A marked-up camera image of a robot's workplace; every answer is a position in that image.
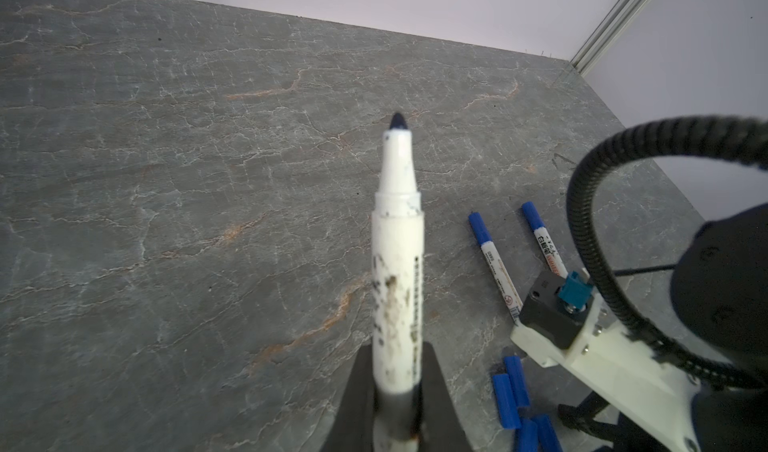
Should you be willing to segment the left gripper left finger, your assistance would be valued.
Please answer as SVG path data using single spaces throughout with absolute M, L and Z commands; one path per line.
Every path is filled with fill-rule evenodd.
M 371 452 L 375 383 L 372 346 L 359 348 L 347 381 L 334 423 L 321 451 Z

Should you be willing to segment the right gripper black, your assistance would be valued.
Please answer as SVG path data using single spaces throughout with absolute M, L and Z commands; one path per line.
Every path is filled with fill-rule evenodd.
M 767 203 L 730 218 L 705 222 L 681 259 L 672 268 L 670 298 L 675 314 L 696 336 L 746 371 L 757 385 L 726 386 L 736 372 L 714 372 L 714 365 L 693 366 L 692 359 L 673 359 L 670 341 L 650 338 L 650 322 L 628 302 L 614 277 L 650 272 L 610 270 L 591 223 L 592 213 L 576 220 L 575 242 L 598 290 L 617 317 L 629 319 L 631 338 L 648 338 L 656 357 L 691 366 L 713 389 L 698 393 L 690 406 L 698 451 L 767 451 Z M 596 451 L 662 451 L 625 414 L 617 424 L 594 417 L 608 406 L 595 392 L 579 406 L 558 406 L 563 424 L 614 445 Z

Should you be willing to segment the white marker pen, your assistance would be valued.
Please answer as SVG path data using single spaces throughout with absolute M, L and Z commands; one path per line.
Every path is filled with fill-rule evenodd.
M 420 442 L 425 216 L 412 141 L 394 113 L 371 214 L 375 451 L 416 451 Z
M 520 325 L 520 313 L 523 301 L 511 280 L 508 270 L 501 259 L 484 220 L 478 212 L 472 212 L 472 214 L 468 216 L 468 221 L 510 316 L 515 325 Z
M 533 232 L 549 269 L 556 275 L 566 278 L 568 276 L 568 270 L 534 203 L 531 201 L 525 202 L 522 204 L 521 210 Z

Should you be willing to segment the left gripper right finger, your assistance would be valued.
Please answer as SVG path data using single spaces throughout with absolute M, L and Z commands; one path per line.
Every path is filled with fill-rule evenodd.
M 423 343 L 420 451 L 472 451 L 434 347 Z

